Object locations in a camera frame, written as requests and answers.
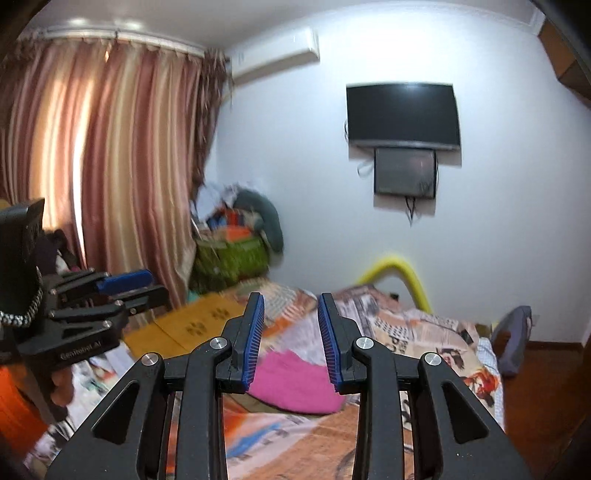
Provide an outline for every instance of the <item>pink towel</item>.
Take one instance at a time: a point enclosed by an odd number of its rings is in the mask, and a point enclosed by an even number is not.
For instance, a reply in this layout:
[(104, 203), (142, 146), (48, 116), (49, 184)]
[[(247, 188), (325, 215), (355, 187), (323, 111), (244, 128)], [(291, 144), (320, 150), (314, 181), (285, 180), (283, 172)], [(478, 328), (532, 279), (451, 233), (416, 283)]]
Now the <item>pink towel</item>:
[(294, 352), (268, 352), (256, 366), (250, 395), (282, 410), (327, 414), (346, 400), (335, 392), (326, 367), (313, 365)]

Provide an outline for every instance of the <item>air conditioner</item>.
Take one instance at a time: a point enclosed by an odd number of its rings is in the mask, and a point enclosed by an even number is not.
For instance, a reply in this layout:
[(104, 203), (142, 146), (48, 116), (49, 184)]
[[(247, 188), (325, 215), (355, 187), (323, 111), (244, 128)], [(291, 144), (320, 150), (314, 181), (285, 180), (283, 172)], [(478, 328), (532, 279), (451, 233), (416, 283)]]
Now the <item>air conditioner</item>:
[(311, 28), (303, 28), (234, 52), (231, 57), (232, 79), (240, 85), (319, 60), (318, 36)]

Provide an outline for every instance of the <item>yellow pipe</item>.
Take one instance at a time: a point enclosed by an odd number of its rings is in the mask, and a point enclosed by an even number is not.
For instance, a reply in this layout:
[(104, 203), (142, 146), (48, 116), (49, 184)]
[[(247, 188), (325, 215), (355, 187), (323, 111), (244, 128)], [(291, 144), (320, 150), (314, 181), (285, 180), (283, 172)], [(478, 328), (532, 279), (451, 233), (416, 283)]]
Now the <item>yellow pipe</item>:
[(413, 296), (414, 304), (419, 310), (433, 314), (431, 306), (423, 290), (421, 282), (419, 282), (417, 274), (408, 264), (408, 262), (400, 257), (391, 255), (378, 261), (373, 267), (371, 267), (363, 276), (357, 281), (358, 285), (365, 283), (372, 283), (377, 277), (381, 277), (386, 270), (394, 269), (400, 273), (400, 276), (406, 283), (410, 294)]

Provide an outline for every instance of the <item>striped curtain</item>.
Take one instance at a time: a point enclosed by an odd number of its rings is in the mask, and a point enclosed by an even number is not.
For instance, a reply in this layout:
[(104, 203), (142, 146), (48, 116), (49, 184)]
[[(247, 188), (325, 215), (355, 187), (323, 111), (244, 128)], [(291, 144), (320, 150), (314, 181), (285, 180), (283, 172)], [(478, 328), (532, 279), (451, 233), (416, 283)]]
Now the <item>striped curtain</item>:
[(189, 198), (202, 181), (225, 62), (142, 44), (22, 43), (0, 72), (0, 198), (45, 197), (88, 267), (149, 268), (184, 303)]

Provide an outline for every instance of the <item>gray bag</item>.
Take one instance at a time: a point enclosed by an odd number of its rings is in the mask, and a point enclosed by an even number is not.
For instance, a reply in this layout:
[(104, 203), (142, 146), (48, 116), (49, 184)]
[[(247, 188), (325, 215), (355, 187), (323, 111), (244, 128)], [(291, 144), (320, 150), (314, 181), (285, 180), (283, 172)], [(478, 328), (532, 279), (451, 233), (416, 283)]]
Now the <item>gray bag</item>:
[(519, 373), (525, 346), (531, 333), (531, 307), (521, 306), (510, 312), (496, 326), (492, 332), (491, 343), (495, 343), (501, 332), (509, 332), (511, 337), (507, 342), (505, 351), (499, 358), (499, 372), (506, 377), (514, 377)]

